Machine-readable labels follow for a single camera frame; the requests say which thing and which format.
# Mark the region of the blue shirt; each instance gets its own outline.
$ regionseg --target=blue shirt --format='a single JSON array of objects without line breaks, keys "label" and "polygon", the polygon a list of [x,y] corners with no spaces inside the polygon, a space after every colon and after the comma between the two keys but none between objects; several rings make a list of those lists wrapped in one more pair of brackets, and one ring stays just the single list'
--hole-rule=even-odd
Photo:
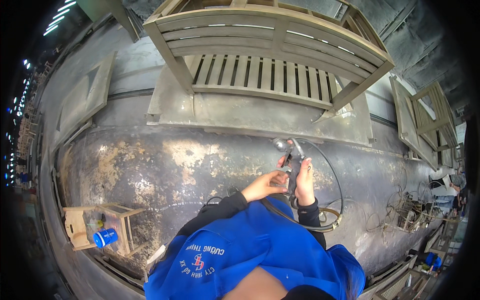
[{"label": "blue shirt", "polygon": [[429,266],[433,265],[432,270],[436,271],[442,265],[442,259],[437,256],[437,259],[435,259],[435,261],[433,261],[434,256],[435,256],[435,253],[430,252],[427,256],[427,259],[425,260],[425,263]]},{"label": "blue shirt", "polygon": [[[292,210],[268,197],[293,218]],[[230,219],[218,219],[189,237],[176,236],[168,256],[144,284],[147,299],[223,297],[255,267],[280,280],[287,291],[312,285],[345,300],[345,289],[359,296],[365,273],[342,245],[324,250],[301,225],[268,211],[259,201]]]}]

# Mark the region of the paint-stained surface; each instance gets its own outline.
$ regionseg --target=paint-stained surface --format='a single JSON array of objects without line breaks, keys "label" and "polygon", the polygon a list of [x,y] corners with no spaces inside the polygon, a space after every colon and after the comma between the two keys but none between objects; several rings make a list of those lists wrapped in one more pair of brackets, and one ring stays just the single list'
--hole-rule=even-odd
[{"label": "paint-stained surface", "polygon": [[[383,221],[399,184],[403,187],[407,182],[407,190],[416,190],[430,173],[425,164],[381,150],[381,144],[378,149],[328,142],[321,147],[337,169],[345,196],[365,210],[368,228]],[[313,157],[315,195],[326,206],[339,198],[336,180],[313,148],[305,147],[305,152]],[[104,250],[141,275],[146,260],[195,217],[206,200],[225,197],[229,185],[245,188],[275,169],[280,156],[268,139],[260,137],[157,126],[101,127],[65,151],[59,167],[61,190],[68,206],[120,202],[146,209],[131,218],[134,242],[150,242],[146,248],[128,259]],[[381,229],[366,231],[359,204],[346,202],[341,226],[325,237],[328,246],[345,245],[367,273],[397,258],[399,251],[425,234],[422,230],[411,235],[388,233],[384,243]],[[339,209],[339,204],[332,207]]]}]

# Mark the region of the black hose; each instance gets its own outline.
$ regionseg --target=black hose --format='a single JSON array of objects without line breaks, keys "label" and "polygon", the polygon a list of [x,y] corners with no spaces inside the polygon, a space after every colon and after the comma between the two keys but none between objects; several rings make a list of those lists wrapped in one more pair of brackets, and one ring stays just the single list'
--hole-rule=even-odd
[{"label": "black hose", "polygon": [[[276,208],[273,204],[270,203],[270,201],[268,201],[267,199],[262,199],[262,204],[265,205],[265,207],[278,214],[278,215],[281,215],[281,216],[284,216],[285,218],[289,219],[290,221],[292,222],[295,222],[297,224],[300,224],[302,225],[305,229],[307,230],[311,230],[311,231],[318,231],[318,232],[329,232],[329,231],[332,231],[334,230],[336,227],[338,227],[338,225],[340,224],[340,221],[342,220],[342,215],[343,215],[343,210],[344,210],[344,199],[343,199],[343,191],[342,191],[342,186],[340,185],[340,180],[338,180],[338,175],[335,171],[335,168],[333,167],[332,165],[332,162],[328,159],[328,157],[325,155],[325,153],[317,146],[315,145],[314,143],[310,142],[309,140],[307,139],[303,139],[303,138],[297,138],[296,139],[297,141],[299,142],[303,142],[303,143],[307,143],[307,144],[310,144],[312,145],[315,149],[317,149],[318,152],[320,152],[320,154],[325,158],[325,160],[327,161],[328,165],[330,166],[330,168],[332,169],[332,172],[333,172],[333,175],[335,176],[335,179],[336,179],[336,182],[338,184],[338,189],[340,190],[340,199],[341,199],[341,208],[340,208],[340,214],[337,215],[337,218],[335,219],[335,221],[333,221],[332,223],[328,224],[328,225],[325,225],[325,226],[306,226],[306,225],[302,225],[300,223],[298,223],[297,221],[293,220],[292,218],[290,218],[289,216],[287,216],[286,214],[284,214],[282,211],[280,211],[278,208]],[[329,210],[328,208],[325,209],[325,208],[322,208],[321,210],[323,211],[328,211],[328,212],[332,212],[331,210]]]}]

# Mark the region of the air hose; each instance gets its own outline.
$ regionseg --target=air hose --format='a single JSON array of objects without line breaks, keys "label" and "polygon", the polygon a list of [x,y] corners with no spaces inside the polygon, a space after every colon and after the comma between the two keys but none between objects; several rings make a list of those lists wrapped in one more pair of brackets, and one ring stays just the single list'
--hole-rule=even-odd
[{"label": "air hose", "polygon": [[304,144],[310,144],[311,146],[313,146],[315,149],[317,149],[318,152],[320,152],[320,154],[325,158],[325,160],[327,161],[327,164],[330,166],[330,168],[332,169],[332,172],[333,172],[333,175],[335,176],[335,180],[338,184],[338,189],[340,190],[340,199],[341,199],[341,208],[340,208],[340,213],[338,213],[337,211],[333,210],[333,209],[330,209],[330,208],[319,208],[320,211],[325,211],[325,212],[329,212],[329,213],[332,213],[334,215],[336,215],[336,219],[335,221],[333,221],[332,223],[326,225],[326,226],[306,226],[306,225],[302,225],[300,224],[299,222],[295,221],[294,219],[292,219],[291,217],[289,217],[288,215],[286,215],[284,212],[282,212],[281,210],[279,210],[278,208],[276,208],[270,201],[268,201],[266,198],[263,198],[261,201],[261,203],[271,212],[273,213],[276,213],[277,215],[280,215],[280,216],[283,216],[285,218],[287,218],[288,220],[294,222],[294,223],[297,223],[297,224],[300,224],[302,225],[305,229],[307,230],[311,230],[311,231],[318,231],[318,232],[329,232],[329,231],[332,231],[334,230],[335,228],[338,227],[338,225],[340,224],[341,220],[342,220],[342,216],[343,216],[343,209],[344,209],[344,199],[343,199],[343,191],[342,191],[342,186],[340,185],[340,180],[338,180],[338,175],[335,171],[335,168],[333,167],[332,165],[332,162],[328,159],[328,157],[325,155],[325,153],[317,146],[315,145],[314,143],[310,142],[309,140],[307,139],[303,139],[303,138],[297,138],[296,139],[298,142],[301,142],[301,143],[304,143]]}]

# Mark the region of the wooden bench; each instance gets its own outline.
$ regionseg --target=wooden bench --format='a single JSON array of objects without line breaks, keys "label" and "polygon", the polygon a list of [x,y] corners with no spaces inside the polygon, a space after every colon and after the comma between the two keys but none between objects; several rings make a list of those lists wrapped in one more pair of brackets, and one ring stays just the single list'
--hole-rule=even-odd
[{"label": "wooden bench", "polygon": [[[430,98],[430,101],[432,102],[433,111],[436,118],[435,120],[428,114],[427,110],[419,102],[420,99],[426,97]],[[457,147],[458,141],[456,139],[456,130],[453,122],[452,110],[438,81],[435,81],[434,83],[425,87],[410,99],[415,111],[417,134],[423,137],[436,152]],[[438,144],[437,130],[444,137],[446,145]]]},{"label": "wooden bench", "polygon": [[[394,66],[363,14],[341,5],[337,20],[276,0],[166,0],[144,28],[190,95],[259,96],[335,114]],[[350,82],[338,91],[336,77]]]}]

